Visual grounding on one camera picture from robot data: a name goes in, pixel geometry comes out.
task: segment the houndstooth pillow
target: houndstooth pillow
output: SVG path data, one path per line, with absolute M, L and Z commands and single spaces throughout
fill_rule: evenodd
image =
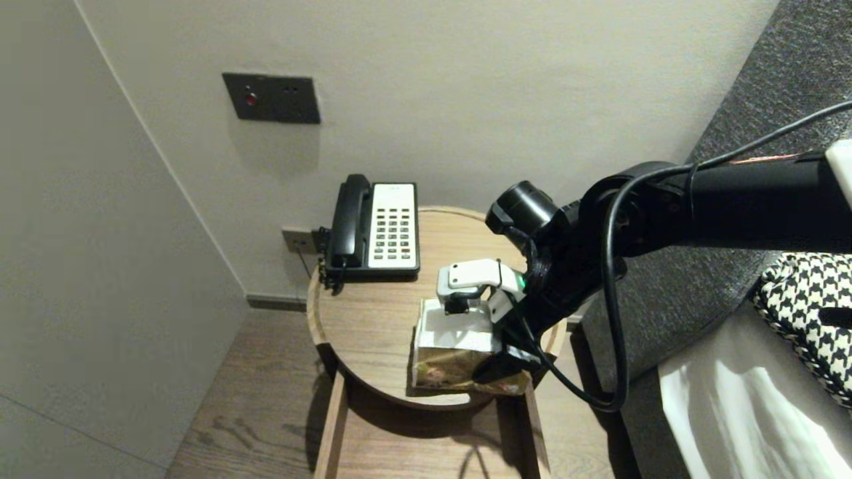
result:
M 752 299 L 841 407 L 852 409 L 852 255 L 785 253 Z

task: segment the wall outlet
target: wall outlet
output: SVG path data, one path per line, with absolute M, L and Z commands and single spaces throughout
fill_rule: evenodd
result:
M 284 242 L 287 244 L 287 251 L 291 253 L 301 252 L 303 255 L 317 254 L 316 243 L 314 243 L 314 234 L 308 228 L 289 228 L 283 227 L 281 234 L 284 235 Z

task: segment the gray sofa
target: gray sofa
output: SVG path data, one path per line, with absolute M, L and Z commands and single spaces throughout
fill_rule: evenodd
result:
M 726 152 L 850 93 L 852 2 L 781 0 L 687 161 Z M 849 133 L 850 116 L 842 114 L 754 153 L 804 152 Z M 642 477 L 689 477 L 662 411 L 656 366 L 728 318 L 776 257 L 670 247 L 628 261 L 619 304 L 631 384 L 621 415 Z M 612 390 L 613 352 L 600 301 L 582 328 L 601 386 Z

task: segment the wooden tabletop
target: wooden tabletop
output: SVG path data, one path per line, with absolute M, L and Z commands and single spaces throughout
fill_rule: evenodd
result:
M 408 385 L 413 329 L 420 300 L 435 297 L 438 271 L 451 263 L 499 258 L 524 271 L 526 261 L 504 236 L 493 234 L 484 216 L 451 207 L 421 207 L 420 274 L 416 281 L 347 283 L 338 296 L 319 284 L 316 273 L 308 291 L 308 324 L 315 343 L 327 342 L 357 379 L 392 401 L 410 407 L 459 409 L 491 399 L 477 393 L 411 390 Z M 558 354 L 564 324 L 542 338 Z

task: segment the wall plate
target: wall plate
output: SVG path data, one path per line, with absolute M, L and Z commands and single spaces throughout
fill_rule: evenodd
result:
M 281 234 L 284 235 L 287 251 L 301 252 L 303 255 L 317 254 L 314 233 L 310 229 L 282 227 Z
M 222 79 L 240 119 L 320 123 L 312 78 L 223 73 Z

